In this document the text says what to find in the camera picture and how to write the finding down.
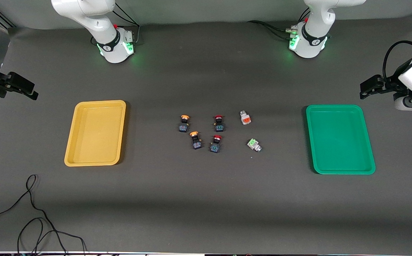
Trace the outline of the yellow-capped black push button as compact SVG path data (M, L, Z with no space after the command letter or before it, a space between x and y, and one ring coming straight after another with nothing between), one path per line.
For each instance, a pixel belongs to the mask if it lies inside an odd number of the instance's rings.
M188 115L181 115L180 116L180 123L178 125L178 131L181 133L187 133L189 128L189 119Z
M202 139L199 136L199 132L198 131L193 131L190 133L190 138L192 140L192 146L193 149L200 149L202 148Z

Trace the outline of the green plastic tray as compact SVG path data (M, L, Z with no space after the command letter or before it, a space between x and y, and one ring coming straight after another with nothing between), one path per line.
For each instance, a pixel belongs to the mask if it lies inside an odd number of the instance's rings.
M305 111L313 168L321 175L372 175L375 160L363 110L313 104Z

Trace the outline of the yellow plastic tray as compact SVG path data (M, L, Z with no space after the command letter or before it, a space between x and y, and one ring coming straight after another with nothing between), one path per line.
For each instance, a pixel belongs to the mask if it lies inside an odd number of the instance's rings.
M122 100L80 102L74 114L64 163L68 167L111 166L119 162L125 124Z

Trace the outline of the dark grey table mat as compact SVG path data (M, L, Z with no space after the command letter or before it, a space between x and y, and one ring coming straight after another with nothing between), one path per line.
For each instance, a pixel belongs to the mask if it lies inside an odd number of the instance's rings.
M110 64L85 29L13 29L2 71L39 98L0 98L0 212L36 174L37 207L91 251L412 255L412 112L390 94L359 99L390 45L412 41L412 16L336 21L331 34L302 59L256 24L152 25ZM66 166L76 105L109 100L126 103L119 162ZM375 173L314 172L311 104L361 107Z

